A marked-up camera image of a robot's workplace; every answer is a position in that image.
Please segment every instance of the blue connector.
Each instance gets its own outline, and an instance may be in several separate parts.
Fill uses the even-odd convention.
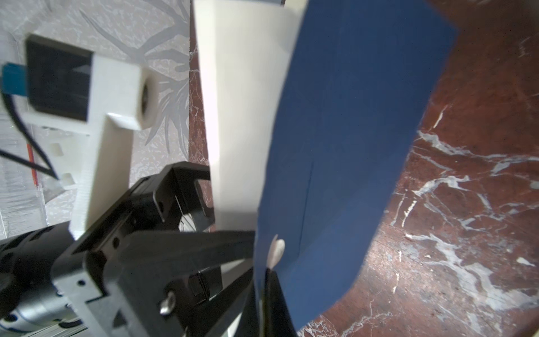
[[[1,85],[4,94],[27,96],[26,67],[14,63],[4,64]]]

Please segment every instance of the marble floor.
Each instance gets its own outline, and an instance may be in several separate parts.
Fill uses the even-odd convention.
[[[518,1],[431,3],[459,37],[360,275],[300,336],[539,329],[539,22]],[[190,66],[189,160],[207,163],[194,29]]]

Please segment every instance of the blue paper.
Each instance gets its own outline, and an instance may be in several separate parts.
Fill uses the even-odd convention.
[[[419,0],[310,0],[281,97],[255,244],[296,329],[354,282],[454,30]]]

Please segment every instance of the white plastic bracket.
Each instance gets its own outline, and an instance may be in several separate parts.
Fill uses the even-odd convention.
[[[78,239],[128,189],[133,130],[151,127],[157,117],[157,79],[150,69],[94,54],[88,100],[88,116],[80,121],[47,113],[23,114],[27,123],[86,135],[81,153],[69,154],[43,146],[60,177],[69,168],[77,187],[70,232]]]

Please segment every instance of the black motor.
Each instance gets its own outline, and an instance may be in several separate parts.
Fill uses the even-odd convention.
[[[0,241],[0,336],[76,317],[51,283],[51,266],[73,243],[69,222]]]

